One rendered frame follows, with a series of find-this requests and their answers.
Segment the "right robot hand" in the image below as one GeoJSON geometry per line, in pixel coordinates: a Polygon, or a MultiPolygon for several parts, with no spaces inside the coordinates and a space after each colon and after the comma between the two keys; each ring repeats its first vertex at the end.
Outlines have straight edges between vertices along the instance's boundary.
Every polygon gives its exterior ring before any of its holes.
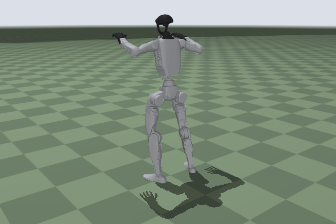
{"type": "Polygon", "coordinates": [[[182,35],[182,34],[180,34],[180,33],[172,33],[171,36],[178,37],[178,38],[180,38],[180,39],[184,39],[184,40],[186,41],[186,39],[184,38],[184,37],[186,37],[186,36],[184,36],[184,35],[182,35]]]}

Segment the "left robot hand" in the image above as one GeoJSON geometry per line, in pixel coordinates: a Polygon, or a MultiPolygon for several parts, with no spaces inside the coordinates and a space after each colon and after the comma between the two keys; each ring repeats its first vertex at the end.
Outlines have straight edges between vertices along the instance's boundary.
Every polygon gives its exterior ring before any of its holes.
{"type": "Polygon", "coordinates": [[[123,33],[115,33],[112,35],[112,37],[114,37],[118,39],[118,42],[120,44],[120,38],[125,38],[127,35],[124,35],[123,33]]]}

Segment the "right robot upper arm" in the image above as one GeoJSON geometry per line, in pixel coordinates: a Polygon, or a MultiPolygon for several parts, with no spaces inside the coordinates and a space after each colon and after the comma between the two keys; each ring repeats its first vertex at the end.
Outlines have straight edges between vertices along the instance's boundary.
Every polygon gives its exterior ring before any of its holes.
{"type": "Polygon", "coordinates": [[[203,51],[203,48],[200,48],[184,39],[178,39],[180,41],[181,49],[185,49],[188,51],[193,51],[195,54],[200,55],[203,51]]]}

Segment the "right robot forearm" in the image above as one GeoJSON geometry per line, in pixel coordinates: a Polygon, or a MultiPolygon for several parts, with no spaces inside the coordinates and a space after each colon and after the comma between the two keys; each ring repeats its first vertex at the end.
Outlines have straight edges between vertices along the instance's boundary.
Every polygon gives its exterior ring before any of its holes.
{"type": "Polygon", "coordinates": [[[186,39],[186,41],[188,41],[188,42],[190,42],[190,43],[192,43],[192,44],[194,44],[194,45],[196,45],[196,46],[198,46],[200,48],[203,48],[199,43],[191,40],[189,37],[184,37],[184,38],[186,39]]]}

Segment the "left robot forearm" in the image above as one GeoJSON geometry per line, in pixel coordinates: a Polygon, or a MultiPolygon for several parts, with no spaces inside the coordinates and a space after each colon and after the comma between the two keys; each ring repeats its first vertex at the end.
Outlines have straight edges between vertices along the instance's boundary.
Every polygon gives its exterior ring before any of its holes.
{"type": "Polygon", "coordinates": [[[125,38],[120,38],[120,45],[123,49],[125,49],[126,52],[130,52],[130,49],[138,49],[137,46],[129,43],[125,38]]]}

